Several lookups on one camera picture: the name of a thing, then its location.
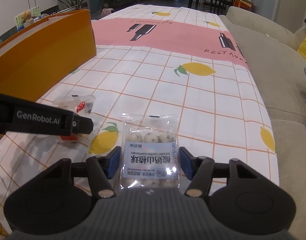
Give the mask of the white yogurt ball pack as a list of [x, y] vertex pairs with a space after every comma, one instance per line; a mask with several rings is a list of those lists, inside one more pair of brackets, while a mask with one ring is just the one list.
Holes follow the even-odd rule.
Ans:
[[168, 188], [180, 185], [178, 115], [121, 115], [119, 186]]

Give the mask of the small red label snack pack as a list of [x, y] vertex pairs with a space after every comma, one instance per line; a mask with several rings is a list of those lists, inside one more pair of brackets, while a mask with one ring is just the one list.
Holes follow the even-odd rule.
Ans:
[[[72, 111], [77, 115], [89, 118], [90, 113], [93, 109], [96, 97], [93, 95], [77, 95], [73, 94], [71, 96], [60, 97], [53, 101], [53, 105], [57, 108], [62, 108], [68, 111]], [[72, 134], [70, 136], [60, 136], [63, 141], [69, 142], [83, 142], [87, 143], [89, 139], [88, 134]]]

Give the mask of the orange cardboard box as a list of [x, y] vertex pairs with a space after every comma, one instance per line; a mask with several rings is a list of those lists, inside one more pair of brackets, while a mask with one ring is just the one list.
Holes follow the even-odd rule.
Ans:
[[95, 54], [88, 10], [43, 18], [0, 44], [0, 94], [38, 103]]

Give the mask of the teddy bear photo card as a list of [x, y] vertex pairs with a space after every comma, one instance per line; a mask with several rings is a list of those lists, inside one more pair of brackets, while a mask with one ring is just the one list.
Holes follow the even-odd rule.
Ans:
[[39, 6], [29, 9], [15, 17], [17, 31], [20, 31], [29, 25], [41, 19]]

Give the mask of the lemon pattern tablecloth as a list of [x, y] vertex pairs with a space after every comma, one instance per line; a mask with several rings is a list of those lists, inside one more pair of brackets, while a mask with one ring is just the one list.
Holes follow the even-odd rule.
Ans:
[[43, 94], [93, 95], [89, 141], [8, 132], [0, 140], [0, 223], [7, 197], [56, 161], [107, 155], [122, 145], [121, 115], [178, 115], [178, 144], [227, 163], [239, 158], [279, 182], [268, 111], [247, 63], [217, 15], [134, 5], [91, 21], [96, 54]]

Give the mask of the beige sofa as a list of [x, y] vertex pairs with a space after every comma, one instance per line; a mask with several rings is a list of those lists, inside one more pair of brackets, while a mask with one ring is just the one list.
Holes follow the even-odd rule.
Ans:
[[306, 239], [306, 59], [297, 51], [306, 27], [291, 32], [237, 7], [221, 20], [245, 57], [271, 120], [280, 186], [296, 203], [290, 233]]

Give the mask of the orange stool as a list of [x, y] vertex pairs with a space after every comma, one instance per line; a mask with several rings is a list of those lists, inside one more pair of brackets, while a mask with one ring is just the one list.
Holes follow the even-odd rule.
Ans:
[[251, 11], [252, 7], [254, 6], [254, 3], [248, 2], [246, 0], [234, 0], [233, 6], [247, 11]]

